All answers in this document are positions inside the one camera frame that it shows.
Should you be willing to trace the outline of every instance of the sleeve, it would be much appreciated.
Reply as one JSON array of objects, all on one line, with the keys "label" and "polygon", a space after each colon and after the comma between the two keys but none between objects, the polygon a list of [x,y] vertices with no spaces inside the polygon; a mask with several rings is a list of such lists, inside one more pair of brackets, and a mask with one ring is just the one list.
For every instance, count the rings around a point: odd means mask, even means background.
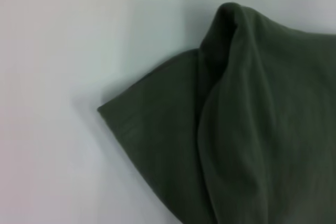
[{"label": "sleeve", "polygon": [[197,50],[158,67],[98,111],[184,224],[215,223],[197,148]]}]

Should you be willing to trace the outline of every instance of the white surface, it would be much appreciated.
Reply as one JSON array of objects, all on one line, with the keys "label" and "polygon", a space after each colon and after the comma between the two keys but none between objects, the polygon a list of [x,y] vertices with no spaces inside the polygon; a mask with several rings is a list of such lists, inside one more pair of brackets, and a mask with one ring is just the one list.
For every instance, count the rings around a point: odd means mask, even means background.
[{"label": "white surface", "polygon": [[0,0],[0,223],[178,223],[96,108],[235,1],[336,31],[335,0]]}]

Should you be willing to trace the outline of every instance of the folded fabric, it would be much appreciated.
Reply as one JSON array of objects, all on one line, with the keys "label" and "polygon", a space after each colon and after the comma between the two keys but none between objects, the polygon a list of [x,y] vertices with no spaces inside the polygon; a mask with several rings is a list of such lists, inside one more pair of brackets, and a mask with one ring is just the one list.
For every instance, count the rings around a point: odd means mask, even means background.
[{"label": "folded fabric", "polygon": [[98,111],[184,224],[336,223],[336,36],[222,5]]}]

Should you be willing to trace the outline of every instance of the green shirt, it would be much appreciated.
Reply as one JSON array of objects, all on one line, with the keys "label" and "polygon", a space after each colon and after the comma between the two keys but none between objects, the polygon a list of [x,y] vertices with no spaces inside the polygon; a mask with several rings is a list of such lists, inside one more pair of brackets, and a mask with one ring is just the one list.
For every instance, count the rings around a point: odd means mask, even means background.
[{"label": "green shirt", "polygon": [[336,36],[222,5],[198,49],[100,107],[184,224],[336,223]]}]

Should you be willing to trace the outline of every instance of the garment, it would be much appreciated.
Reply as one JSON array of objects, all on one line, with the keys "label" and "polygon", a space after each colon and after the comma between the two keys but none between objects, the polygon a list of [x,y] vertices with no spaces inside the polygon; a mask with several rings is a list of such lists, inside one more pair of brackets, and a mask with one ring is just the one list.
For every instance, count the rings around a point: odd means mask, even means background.
[{"label": "garment", "polygon": [[98,111],[184,224],[336,223],[336,36],[235,3]]}]

